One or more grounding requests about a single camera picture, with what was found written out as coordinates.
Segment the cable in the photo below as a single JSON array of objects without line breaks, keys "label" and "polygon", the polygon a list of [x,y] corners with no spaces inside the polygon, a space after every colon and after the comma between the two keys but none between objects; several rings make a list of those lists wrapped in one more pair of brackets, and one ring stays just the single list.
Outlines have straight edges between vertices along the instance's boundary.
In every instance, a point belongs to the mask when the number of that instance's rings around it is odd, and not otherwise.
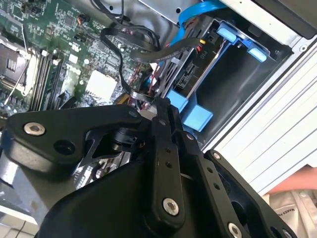
[{"label": "cable", "polygon": [[23,230],[25,224],[26,224],[26,221],[24,221],[24,223],[23,223],[21,229],[20,229],[19,232],[16,234],[15,238],[18,238],[18,236],[20,235],[21,231]]},{"label": "cable", "polygon": [[122,74],[122,69],[123,69],[123,57],[120,52],[120,50],[107,38],[105,34],[103,34],[103,31],[101,31],[100,39],[101,42],[103,42],[106,46],[108,46],[116,55],[119,56],[120,59],[120,65],[119,65],[119,76],[120,76],[120,82],[122,88],[125,90],[125,92],[130,95],[131,98],[151,103],[153,101],[153,97],[143,94],[143,93],[138,93],[136,92],[133,88],[130,87],[130,85],[124,80],[123,74]]},{"label": "cable", "polygon": [[180,41],[183,39],[185,35],[185,26],[184,23],[188,21],[190,18],[201,15],[203,13],[209,12],[209,11],[215,11],[221,8],[226,7],[223,3],[221,3],[218,0],[209,0],[209,1],[204,1],[200,2],[198,4],[192,5],[191,7],[185,9],[178,17],[178,22],[179,22],[179,30],[170,43],[170,45],[175,44],[176,42]]},{"label": "cable", "polygon": [[135,99],[135,106],[137,107],[137,109],[138,109],[139,111],[142,110],[141,102],[140,102],[139,100],[136,100],[136,99]]},{"label": "cable", "polygon": [[151,76],[151,82],[150,82],[150,88],[149,88],[148,94],[150,94],[152,91],[153,82],[154,82],[154,79],[156,78],[158,72],[159,72],[159,64],[157,64],[157,66],[153,72],[153,75]]},{"label": "cable", "polygon": [[158,52],[132,51],[131,59],[136,62],[144,63],[161,62],[173,58],[186,50],[196,48],[200,43],[205,44],[206,42],[199,38],[186,38]]},{"label": "cable", "polygon": [[24,43],[24,48],[25,48],[25,52],[28,53],[28,49],[29,49],[29,42],[27,40],[27,34],[26,34],[26,30],[24,27],[24,24],[22,24],[22,37],[23,37],[23,43]]},{"label": "cable", "polygon": [[79,26],[83,29],[84,33],[85,33],[87,36],[89,36],[90,38],[94,39],[95,41],[99,40],[99,37],[94,36],[93,34],[91,34],[91,33],[86,29],[86,27],[85,27],[84,24],[83,24],[84,21],[83,21],[83,18],[82,18],[81,15],[79,15],[79,16],[77,17],[77,22],[78,22]]},{"label": "cable", "polygon": [[101,168],[102,168],[102,165],[99,164],[99,163],[97,163],[97,164],[93,167],[93,169],[91,170],[90,176],[91,176],[91,179],[92,179],[93,181],[95,181],[95,180],[98,179],[98,178],[97,178],[97,172],[98,172],[98,170],[101,169]]},{"label": "cable", "polygon": [[155,34],[154,31],[151,29],[141,26],[141,25],[125,25],[121,23],[117,17],[113,16],[113,13],[111,13],[101,2],[100,0],[90,0],[92,2],[92,5],[94,5],[97,9],[99,9],[101,12],[106,14],[110,19],[112,19],[114,22],[116,22],[119,26],[122,28],[130,28],[130,29],[139,29],[146,33],[146,35],[152,40],[152,42],[156,42],[157,48],[160,49],[160,43],[159,43],[159,37]]},{"label": "cable", "polygon": [[115,28],[104,28],[103,29],[103,34],[106,36],[115,36],[115,37],[120,37],[121,39],[128,41],[129,43],[133,44],[134,46],[137,46],[139,48],[142,48],[143,50],[149,51],[149,52],[154,52],[158,51],[158,48],[155,47],[152,44],[149,44],[145,41],[140,40],[139,38],[130,35],[127,32],[115,29]]},{"label": "cable", "polygon": [[123,23],[124,19],[124,0],[121,0],[121,23]]},{"label": "cable", "polygon": [[121,20],[124,20],[124,21],[127,21],[127,22],[131,21],[131,19],[129,17],[127,17],[127,16],[122,16],[122,14],[116,14],[116,13],[110,12],[102,3],[101,4],[107,10],[107,13],[105,13],[104,11],[102,11],[102,9],[100,9],[100,7],[96,4],[95,0],[89,0],[89,2],[95,9],[97,9],[98,11],[106,14],[109,18],[116,17],[116,18],[120,18]]}]

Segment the green circuit board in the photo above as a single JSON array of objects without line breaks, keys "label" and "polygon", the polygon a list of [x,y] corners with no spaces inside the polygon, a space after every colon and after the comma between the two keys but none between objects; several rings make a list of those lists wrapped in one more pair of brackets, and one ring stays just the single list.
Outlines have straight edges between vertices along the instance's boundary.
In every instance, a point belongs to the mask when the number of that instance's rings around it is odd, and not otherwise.
[{"label": "green circuit board", "polygon": [[[86,24],[89,35],[77,22],[82,14],[63,0],[0,0],[0,31],[9,40],[23,45],[22,26],[30,47],[46,50],[62,59],[59,75],[59,90],[68,97],[76,96],[79,106],[112,104],[123,92],[118,83],[109,101],[96,100],[86,91],[93,71],[97,70],[119,82],[119,58],[96,37],[104,28],[92,17]],[[149,65],[137,64],[130,52],[137,50],[123,39],[110,38],[121,47],[124,58],[123,76],[131,86],[138,87],[138,79]]]}]

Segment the bolt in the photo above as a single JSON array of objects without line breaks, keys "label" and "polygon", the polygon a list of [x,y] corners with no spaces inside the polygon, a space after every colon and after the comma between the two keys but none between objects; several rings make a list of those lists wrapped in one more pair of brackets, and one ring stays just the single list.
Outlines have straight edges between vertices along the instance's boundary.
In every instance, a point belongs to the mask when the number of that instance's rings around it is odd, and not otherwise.
[{"label": "bolt", "polygon": [[188,139],[190,139],[190,140],[193,140],[193,139],[194,139],[194,137],[193,137],[191,134],[188,134],[188,133],[187,133],[186,135],[187,135],[187,138],[188,138]]},{"label": "bolt", "polygon": [[173,165],[170,162],[166,162],[165,165],[170,169],[173,168]]},{"label": "bolt", "polygon": [[283,232],[284,232],[284,234],[286,235],[287,238],[293,238],[291,236],[291,234],[289,234],[289,232],[287,230],[283,229]]},{"label": "bolt", "polygon": [[134,118],[136,118],[138,115],[135,113],[135,112],[133,112],[133,111],[129,111],[129,114],[131,115],[131,116],[133,116]]},{"label": "bolt", "polygon": [[228,229],[234,238],[242,238],[242,233],[240,229],[232,222],[228,224]]},{"label": "bolt", "polygon": [[166,123],[163,120],[158,120],[162,125],[166,125]]},{"label": "bolt", "polygon": [[217,153],[213,153],[212,156],[213,156],[216,160],[220,160],[220,159],[221,159],[220,155],[218,155]]},{"label": "bolt", "polygon": [[165,212],[172,216],[176,216],[179,212],[177,203],[171,198],[166,198],[163,200],[163,208]]},{"label": "bolt", "polygon": [[45,127],[37,122],[30,122],[24,126],[24,131],[29,135],[40,136],[44,135]]}]

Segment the mounting hole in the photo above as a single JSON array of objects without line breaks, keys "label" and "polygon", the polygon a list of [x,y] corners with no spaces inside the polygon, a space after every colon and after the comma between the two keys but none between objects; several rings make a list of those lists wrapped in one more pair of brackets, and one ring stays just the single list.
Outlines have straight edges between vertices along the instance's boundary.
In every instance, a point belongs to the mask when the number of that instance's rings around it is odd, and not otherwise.
[{"label": "mounting hole", "polygon": [[283,238],[280,232],[275,227],[271,227],[271,231],[276,238]]},{"label": "mounting hole", "polygon": [[218,184],[216,184],[215,182],[213,183],[213,186],[217,189],[217,190],[220,190],[220,187]]},{"label": "mounting hole", "polygon": [[211,168],[208,167],[207,170],[209,171],[209,173],[213,173]]},{"label": "mounting hole", "polygon": [[166,162],[165,165],[166,165],[168,168],[170,168],[170,169],[173,168],[173,166],[172,166],[172,164],[171,164],[170,162]]},{"label": "mounting hole", "polygon": [[307,46],[306,46],[306,45],[303,45],[303,46],[300,47],[299,50],[300,50],[300,52],[304,52],[304,51],[307,50]]},{"label": "mounting hole", "polygon": [[54,143],[54,150],[61,155],[72,155],[75,153],[75,145],[69,140],[58,140]]}]

